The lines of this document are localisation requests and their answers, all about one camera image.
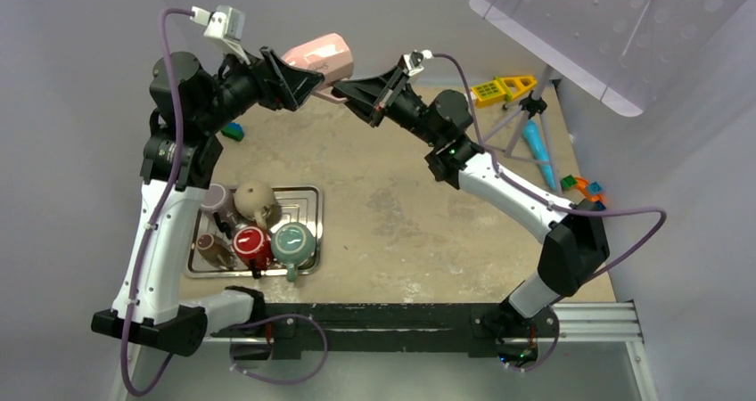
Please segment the pink mug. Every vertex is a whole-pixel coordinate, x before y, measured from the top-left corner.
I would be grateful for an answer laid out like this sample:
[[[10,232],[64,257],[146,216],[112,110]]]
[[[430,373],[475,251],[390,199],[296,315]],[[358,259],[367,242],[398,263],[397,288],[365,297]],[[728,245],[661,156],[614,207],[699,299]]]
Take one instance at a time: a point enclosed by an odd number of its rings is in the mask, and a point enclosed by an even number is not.
[[[325,76],[314,96],[337,104],[347,101],[333,95],[333,85],[337,81],[350,79],[354,73],[352,51],[341,35],[329,33],[295,46],[283,55],[283,60],[290,66]]]

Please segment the teal speckled mug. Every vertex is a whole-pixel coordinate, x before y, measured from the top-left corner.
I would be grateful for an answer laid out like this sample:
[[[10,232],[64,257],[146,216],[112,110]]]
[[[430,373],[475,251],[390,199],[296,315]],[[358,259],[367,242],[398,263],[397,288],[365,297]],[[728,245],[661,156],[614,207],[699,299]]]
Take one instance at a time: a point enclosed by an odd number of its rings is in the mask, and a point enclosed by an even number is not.
[[[275,231],[271,249],[274,259],[285,268],[287,281],[295,282],[298,269],[316,250],[316,238],[304,224],[290,222]]]

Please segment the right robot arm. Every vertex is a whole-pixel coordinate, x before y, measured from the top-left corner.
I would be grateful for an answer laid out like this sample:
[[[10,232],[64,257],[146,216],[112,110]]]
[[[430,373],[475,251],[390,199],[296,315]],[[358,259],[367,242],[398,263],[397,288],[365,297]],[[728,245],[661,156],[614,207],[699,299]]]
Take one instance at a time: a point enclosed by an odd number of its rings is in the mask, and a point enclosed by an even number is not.
[[[425,160],[436,181],[488,202],[541,244],[534,273],[481,318],[490,331],[521,336],[538,313],[573,296],[608,258],[603,220],[591,201],[554,196],[495,162],[466,133],[473,124],[468,97],[446,89],[424,103],[410,84],[419,68],[414,60],[401,61],[380,76],[338,80],[333,95],[369,126],[390,119],[427,143]]]

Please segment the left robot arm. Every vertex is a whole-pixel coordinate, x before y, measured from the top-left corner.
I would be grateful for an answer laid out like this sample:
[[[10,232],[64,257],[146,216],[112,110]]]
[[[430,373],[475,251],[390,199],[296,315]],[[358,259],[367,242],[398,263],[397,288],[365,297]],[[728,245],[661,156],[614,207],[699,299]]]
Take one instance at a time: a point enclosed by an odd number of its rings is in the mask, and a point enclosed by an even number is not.
[[[216,74],[186,51],[155,62],[139,226],[124,282],[112,305],[94,314],[94,332],[178,356],[229,326],[245,338],[263,332],[266,314],[251,290],[182,303],[180,274],[223,151],[218,132],[254,105],[297,110],[324,82],[324,74],[288,64],[269,47],[245,62],[226,56]]]

